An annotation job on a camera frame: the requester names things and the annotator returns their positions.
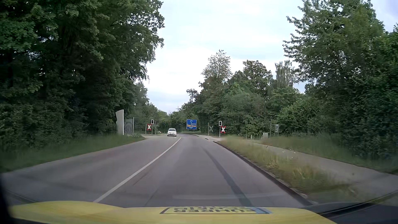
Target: sky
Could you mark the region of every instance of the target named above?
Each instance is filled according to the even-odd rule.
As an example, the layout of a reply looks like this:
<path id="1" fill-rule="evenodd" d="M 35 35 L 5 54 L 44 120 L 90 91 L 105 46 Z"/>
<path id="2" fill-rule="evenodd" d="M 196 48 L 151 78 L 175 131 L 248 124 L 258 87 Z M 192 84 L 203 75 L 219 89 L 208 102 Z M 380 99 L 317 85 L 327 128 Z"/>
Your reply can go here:
<path id="1" fill-rule="evenodd" d="M 392 31 L 398 22 L 398 0 L 372 0 L 377 18 Z M 188 102 L 187 89 L 200 91 L 201 72 L 219 49 L 230 56 L 231 71 L 243 61 L 259 60 L 275 75 L 275 63 L 286 60 L 283 40 L 295 27 L 286 16 L 302 17 L 301 0 L 164 0 L 164 47 L 146 65 L 148 98 L 158 109 L 177 111 Z M 295 84 L 304 92 L 304 83 Z"/>

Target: post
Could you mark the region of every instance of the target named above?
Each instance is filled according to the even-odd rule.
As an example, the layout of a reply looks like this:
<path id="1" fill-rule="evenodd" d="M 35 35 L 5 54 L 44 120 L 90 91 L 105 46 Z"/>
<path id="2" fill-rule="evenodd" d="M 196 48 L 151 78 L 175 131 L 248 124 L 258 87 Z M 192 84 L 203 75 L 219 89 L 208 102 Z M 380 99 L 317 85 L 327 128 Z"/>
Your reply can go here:
<path id="1" fill-rule="evenodd" d="M 272 133 L 272 116 L 271 116 L 271 121 L 269 123 L 269 136 L 271 137 L 271 133 Z"/>

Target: road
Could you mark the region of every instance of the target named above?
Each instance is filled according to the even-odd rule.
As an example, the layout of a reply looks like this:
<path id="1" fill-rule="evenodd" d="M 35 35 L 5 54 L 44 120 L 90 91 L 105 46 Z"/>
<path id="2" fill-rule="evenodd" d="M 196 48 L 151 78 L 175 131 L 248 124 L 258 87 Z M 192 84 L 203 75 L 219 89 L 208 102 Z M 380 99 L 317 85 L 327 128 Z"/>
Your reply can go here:
<path id="1" fill-rule="evenodd" d="M 2 174 L 10 204 L 119 207 L 303 205 L 225 148 L 190 135 L 144 141 Z"/>

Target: car hood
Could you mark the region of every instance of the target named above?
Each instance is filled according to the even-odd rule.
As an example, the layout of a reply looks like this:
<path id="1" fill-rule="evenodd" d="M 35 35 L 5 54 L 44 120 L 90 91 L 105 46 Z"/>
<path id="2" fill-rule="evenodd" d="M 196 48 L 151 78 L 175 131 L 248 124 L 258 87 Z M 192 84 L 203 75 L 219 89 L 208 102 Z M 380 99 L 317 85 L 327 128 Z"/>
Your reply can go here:
<path id="1" fill-rule="evenodd" d="M 9 208 L 16 219 L 50 224 L 327 224 L 334 223 L 309 210 L 268 207 L 144 207 L 121 208 L 82 201 L 50 201 Z"/>

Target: car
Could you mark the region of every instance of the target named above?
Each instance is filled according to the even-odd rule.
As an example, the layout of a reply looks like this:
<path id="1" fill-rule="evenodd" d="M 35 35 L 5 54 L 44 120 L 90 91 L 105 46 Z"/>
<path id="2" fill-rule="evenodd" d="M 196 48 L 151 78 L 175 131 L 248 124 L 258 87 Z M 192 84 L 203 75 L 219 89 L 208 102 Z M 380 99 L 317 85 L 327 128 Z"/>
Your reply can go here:
<path id="1" fill-rule="evenodd" d="M 167 136 L 177 136 L 177 131 L 175 128 L 169 128 L 167 131 Z"/>

